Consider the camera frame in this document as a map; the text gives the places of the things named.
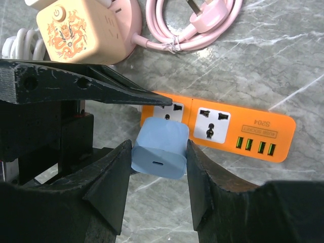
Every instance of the extension socket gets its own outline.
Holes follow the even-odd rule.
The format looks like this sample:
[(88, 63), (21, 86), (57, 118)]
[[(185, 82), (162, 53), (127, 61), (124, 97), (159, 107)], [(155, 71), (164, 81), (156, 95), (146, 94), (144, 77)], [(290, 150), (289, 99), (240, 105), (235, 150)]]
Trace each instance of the extension socket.
[(156, 93), (171, 98), (176, 106), (143, 106), (141, 125), (148, 117), (164, 117), (188, 125), (189, 139), (198, 145), (273, 163), (284, 161), (288, 155), (296, 129), (289, 116)]
[(97, 0), (57, 0), (36, 20), (51, 60), (68, 63), (118, 63), (132, 53), (132, 36), (142, 28), (137, 0), (115, 0), (110, 8)]

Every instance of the white cable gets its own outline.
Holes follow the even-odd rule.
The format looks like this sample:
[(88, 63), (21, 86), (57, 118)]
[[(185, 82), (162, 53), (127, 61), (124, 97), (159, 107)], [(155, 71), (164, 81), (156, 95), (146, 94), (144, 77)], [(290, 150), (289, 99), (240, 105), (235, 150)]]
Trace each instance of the white cable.
[(25, 28), (8, 38), (2, 48), (3, 59), (44, 60), (46, 46), (36, 30)]
[(187, 0), (194, 10), (189, 19), (190, 24), (181, 33), (172, 33), (164, 21), (164, 1), (146, 0), (147, 26), (160, 43), (151, 42), (137, 33), (132, 37), (133, 43), (172, 53), (205, 48), (231, 26), (243, 2), (243, 0), (205, 0), (198, 6), (194, 0)]

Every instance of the white outlet socket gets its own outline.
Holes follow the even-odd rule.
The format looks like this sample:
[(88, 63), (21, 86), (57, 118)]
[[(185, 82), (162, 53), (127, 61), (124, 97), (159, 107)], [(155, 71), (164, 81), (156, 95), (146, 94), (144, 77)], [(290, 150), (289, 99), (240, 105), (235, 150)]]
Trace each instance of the white outlet socket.
[(193, 136), (195, 138), (225, 143), (231, 114), (222, 110), (201, 107), (198, 109)]
[(182, 121), (184, 105), (181, 103), (172, 103), (172, 106), (155, 106), (153, 116), (176, 122)]

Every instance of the yellow usb port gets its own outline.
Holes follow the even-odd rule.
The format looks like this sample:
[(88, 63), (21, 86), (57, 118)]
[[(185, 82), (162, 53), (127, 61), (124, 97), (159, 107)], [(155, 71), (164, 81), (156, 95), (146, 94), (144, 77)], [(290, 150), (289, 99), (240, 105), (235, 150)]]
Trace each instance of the yellow usb port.
[(236, 142), (236, 147), (237, 148), (242, 148), (242, 144), (243, 144), (243, 138), (238, 137), (237, 142)]
[(268, 155), (273, 156), (275, 144), (270, 144)]
[(265, 147), (265, 142), (261, 142), (259, 145), (258, 153), (263, 153)]
[(252, 142), (253, 142), (253, 139), (248, 138), (247, 145), (245, 146), (245, 150), (248, 150), (248, 151), (251, 150)]

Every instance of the black plastic part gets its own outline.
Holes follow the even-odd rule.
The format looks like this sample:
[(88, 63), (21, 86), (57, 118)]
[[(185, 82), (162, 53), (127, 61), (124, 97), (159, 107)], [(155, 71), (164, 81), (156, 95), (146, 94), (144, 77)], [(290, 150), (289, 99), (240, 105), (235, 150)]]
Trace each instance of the black plastic part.
[(131, 141), (51, 185), (0, 183), (1, 242), (115, 242), (122, 226)]
[(200, 243), (324, 242), (324, 182), (259, 187), (217, 165), (191, 141), (187, 171)]
[(105, 65), (0, 59), (0, 100), (28, 104), (61, 100), (172, 105)]
[(85, 113), (84, 116), (68, 119), (62, 125), (60, 140), (61, 157), (58, 161), (59, 173), (69, 174), (72, 166), (92, 154), (94, 116)]
[(60, 102), (13, 105), (0, 100), (0, 112), (2, 161), (13, 161), (60, 137)]
[(43, 171), (55, 165), (60, 159), (59, 150), (49, 145), (19, 157), (19, 183), (29, 182)]

